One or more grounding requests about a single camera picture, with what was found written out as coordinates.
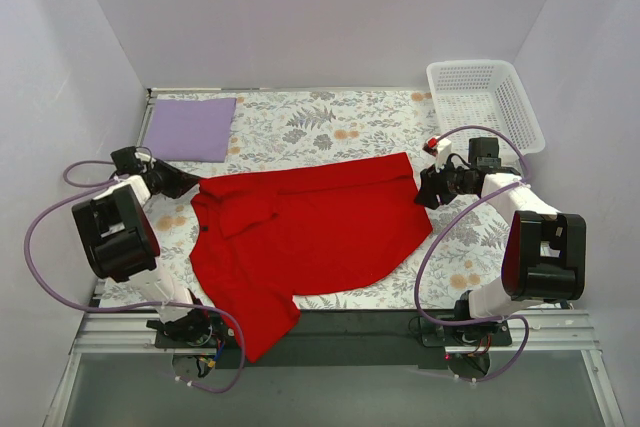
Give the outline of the white plastic basket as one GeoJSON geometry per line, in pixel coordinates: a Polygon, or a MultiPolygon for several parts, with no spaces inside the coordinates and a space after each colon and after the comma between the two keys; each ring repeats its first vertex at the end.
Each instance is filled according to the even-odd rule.
{"type": "Polygon", "coordinates": [[[480,125],[501,132],[524,154],[544,150],[546,142],[515,67],[502,60],[434,62],[426,76],[440,131],[465,126],[450,137],[453,149],[465,153],[468,140],[485,136],[480,125]]]}

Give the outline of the red t shirt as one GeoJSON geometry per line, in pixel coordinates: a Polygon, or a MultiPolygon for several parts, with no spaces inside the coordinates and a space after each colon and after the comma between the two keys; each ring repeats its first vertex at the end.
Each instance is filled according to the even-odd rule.
{"type": "Polygon", "coordinates": [[[298,296],[370,286],[431,234],[404,153],[203,179],[190,255],[208,298],[259,360],[299,321],[298,296]]]}

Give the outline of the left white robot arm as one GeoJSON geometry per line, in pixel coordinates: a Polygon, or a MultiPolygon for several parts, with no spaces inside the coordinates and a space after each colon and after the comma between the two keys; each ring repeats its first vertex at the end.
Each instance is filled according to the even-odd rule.
{"type": "Polygon", "coordinates": [[[171,340],[198,343],[212,333],[201,301],[159,264],[161,249],[144,213],[155,195],[178,199],[199,178],[155,158],[143,147],[111,153],[116,183],[72,207],[84,252],[94,274],[135,288],[154,304],[159,319],[149,327],[171,340]]]}

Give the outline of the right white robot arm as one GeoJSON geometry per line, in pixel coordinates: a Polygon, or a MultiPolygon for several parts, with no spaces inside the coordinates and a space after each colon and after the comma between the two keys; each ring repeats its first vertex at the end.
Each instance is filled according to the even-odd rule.
{"type": "Polygon", "coordinates": [[[447,139],[432,138],[423,149],[435,163],[420,173],[416,204],[435,210],[459,195],[475,195],[510,224],[500,276],[464,293],[440,325],[501,322],[529,306],[582,296],[587,236],[582,216],[542,201],[517,169],[502,163],[495,137],[470,139],[468,158],[459,166],[447,139]]]}

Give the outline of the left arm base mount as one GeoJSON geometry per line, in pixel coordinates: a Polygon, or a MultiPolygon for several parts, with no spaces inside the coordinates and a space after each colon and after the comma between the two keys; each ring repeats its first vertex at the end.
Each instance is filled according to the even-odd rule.
{"type": "Polygon", "coordinates": [[[235,331],[217,313],[197,310],[174,322],[148,320],[146,327],[155,332],[156,348],[239,348],[235,331]]]}

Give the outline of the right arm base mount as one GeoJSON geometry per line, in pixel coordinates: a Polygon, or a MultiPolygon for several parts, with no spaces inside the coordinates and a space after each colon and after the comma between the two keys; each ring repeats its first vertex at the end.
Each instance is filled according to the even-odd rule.
{"type": "Polygon", "coordinates": [[[486,377],[491,367],[490,349],[512,345],[506,322],[448,327],[414,316],[408,321],[408,330],[423,347],[440,347],[446,368],[461,377],[486,377]]]}

